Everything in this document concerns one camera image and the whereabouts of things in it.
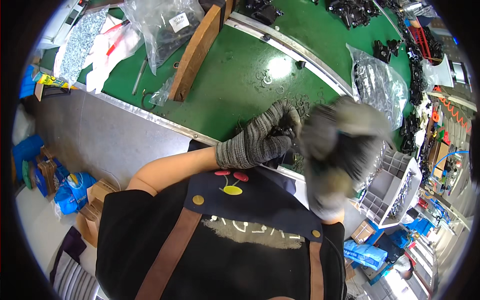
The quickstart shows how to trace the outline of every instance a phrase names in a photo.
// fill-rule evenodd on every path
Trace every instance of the apron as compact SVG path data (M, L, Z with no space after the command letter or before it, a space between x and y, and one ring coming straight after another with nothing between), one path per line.
M200 173L190 178L177 223L147 272L135 300L161 298L202 215L265 224L309 240L310 299L323 300L320 219L256 168Z

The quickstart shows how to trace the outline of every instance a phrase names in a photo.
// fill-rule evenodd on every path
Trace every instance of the work glove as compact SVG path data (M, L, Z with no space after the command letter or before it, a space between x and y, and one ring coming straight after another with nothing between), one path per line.
M384 114L349 96L316 106L300 136L310 210L323 220L339 217L389 136Z
M293 136L270 135L281 120L289 124ZM292 139L300 132L300 126L300 116L295 107L285 99L279 100L266 112L250 120L234 138L218 143L216 162L222 169L248 169L280 157L292 147Z

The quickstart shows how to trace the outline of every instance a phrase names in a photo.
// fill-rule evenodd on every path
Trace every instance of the green workbench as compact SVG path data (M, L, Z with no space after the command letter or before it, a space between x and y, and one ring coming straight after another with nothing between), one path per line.
M385 16L372 18L367 27L349 31L337 16L325 10L323 1L315 6L310 0L275 0L274 5L285 13L275 21L280 32L310 50L347 84L351 84L352 63L345 43L372 54L374 40L386 42L388 39L399 39ZM111 9L110 13L116 17L123 15L120 9ZM147 67L137 95L132 96L134 82L145 58L143 45L113 69L105 82L103 93L141 107L142 91L158 90L174 74L173 64L180 61L185 47L178 49L157 69L156 77ZM46 51L41 67L51 70L56 52L57 49ZM410 70L405 51L401 50L398 57L392 56L390 65L409 86ZM84 69L78 82L85 84L85 76L91 69L91 66ZM267 69L270 69L273 82L265 88L256 74ZM284 87L283 94L278 93L281 91L278 89L280 85ZM280 50L225 25L205 57L185 101L167 101L165 106L156 107L152 113L223 141L233 136L239 121L245 122L264 112L274 101L286 97L288 93L291 93L290 97L298 93L308 95L311 103L330 101L337 96L311 71L306 68L299 70L295 61ZM145 106L151 107L147 99ZM412 106L407 103L404 115L411 110ZM401 139L398 134L394 135L394 141L399 147Z

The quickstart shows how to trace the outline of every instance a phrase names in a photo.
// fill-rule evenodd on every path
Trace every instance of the red rack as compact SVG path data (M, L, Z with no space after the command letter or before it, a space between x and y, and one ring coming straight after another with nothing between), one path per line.
M429 59L432 56L430 55L430 49L428 48L428 43L423 28L415 28L413 26L410 26L408 29L412 33L413 38L417 41L423 58L428 59L430 62L433 62L431 59Z

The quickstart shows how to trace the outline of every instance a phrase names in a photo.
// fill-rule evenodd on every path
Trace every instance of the bag label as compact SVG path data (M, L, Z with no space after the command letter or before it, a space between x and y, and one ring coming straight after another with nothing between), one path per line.
M176 17L171 18L169 21L170 25L172 25L173 31L177 33L180 29L187 27L190 25L187 19L187 14L182 12Z

